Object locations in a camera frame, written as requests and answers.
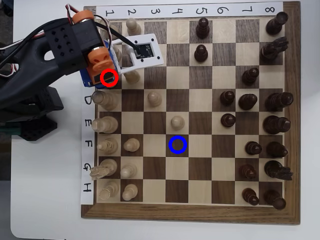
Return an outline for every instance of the wooden chessboard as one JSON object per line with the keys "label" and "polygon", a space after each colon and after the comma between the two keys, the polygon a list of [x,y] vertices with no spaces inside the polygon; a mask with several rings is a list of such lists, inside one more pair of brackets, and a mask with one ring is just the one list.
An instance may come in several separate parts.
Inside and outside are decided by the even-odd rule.
{"label": "wooden chessboard", "polygon": [[[115,174],[94,182],[93,205],[81,205],[83,218],[141,219],[172,221],[206,221],[265,224],[300,223],[300,80],[301,37],[300,3],[284,2],[283,10],[289,20],[276,36],[266,33],[265,26],[272,17],[208,17],[210,33],[205,39],[196,35],[199,18],[137,19],[141,34],[154,33],[157,37],[164,64],[139,69],[139,82],[128,84],[122,76],[111,90],[119,104],[113,111],[95,106],[95,117],[112,116],[119,127],[113,134],[95,134],[94,165],[106,158],[114,159]],[[111,21],[124,36],[125,19]],[[289,48],[272,63],[260,60],[261,47],[276,38],[286,36]],[[199,44],[208,50],[203,63],[194,59]],[[120,66],[130,67],[126,46],[117,46],[122,52]],[[245,70],[259,69],[257,81],[247,86],[241,76]],[[220,94],[235,92],[231,106],[223,106]],[[151,107],[147,95],[151,91],[161,94],[162,104]],[[265,100],[272,93],[290,92],[294,96],[291,106],[279,112],[268,112]],[[243,94],[255,94],[257,104],[248,111],[238,106]],[[221,125],[221,116],[231,113],[236,117],[233,127]],[[170,121],[182,116],[185,126],[172,129]],[[263,120],[270,115],[286,117],[291,129],[286,133],[267,134]],[[183,136],[186,151],[174,154],[168,143],[171,137]],[[99,141],[106,137],[118,141],[118,150],[104,155],[97,150]],[[123,148],[130,138],[140,141],[136,152]],[[258,142],[262,153],[248,155],[245,144]],[[284,144],[289,154],[276,160],[294,172],[293,181],[270,178],[264,165],[271,157],[266,145],[272,141]],[[182,148],[175,140],[173,147]],[[120,169],[127,163],[137,167],[132,179],[121,179]],[[250,164],[257,170],[251,180],[239,175],[239,167]],[[117,195],[108,200],[99,197],[108,181],[119,184]],[[138,194],[129,202],[122,199],[124,188],[135,184]],[[242,191],[252,188],[260,203],[251,206],[242,198]],[[266,204],[263,195],[274,189],[282,194],[287,205],[278,211]]]}

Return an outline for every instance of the white chess piece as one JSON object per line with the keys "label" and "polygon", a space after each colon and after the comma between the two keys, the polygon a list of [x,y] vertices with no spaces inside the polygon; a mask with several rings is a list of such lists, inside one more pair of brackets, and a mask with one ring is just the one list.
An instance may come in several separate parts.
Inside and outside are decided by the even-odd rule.
{"label": "white chess piece", "polygon": [[124,188],[122,193],[122,198],[125,201],[130,201],[131,199],[135,198],[138,194],[138,188],[134,184],[129,184]]}
{"label": "white chess piece", "polygon": [[171,126],[174,130],[178,131],[185,126],[185,120],[182,116],[174,116],[171,119]]}
{"label": "white chess piece", "polygon": [[91,99],[95,104],[101,105],[107,111],[115,109],[119,102],[117,96],[111,91],[96,90]]}
{"label": "white chess piece", "polygon": [[92,130],[97,133],[112,134],[118,129],[118,121],[113,116],[104,116],[92,121]]}
{"label": "white chess piece", "polygon": [[162,96],[156,91],[151,91],[148,94],[148,101],[152,107],[157,107],[162,103]]}
{"label": "white chess piece", "polygon": [[123,144],[123,148],[128,152],[135,152],[140,148],[140,142],[138,139],[130,138]]}

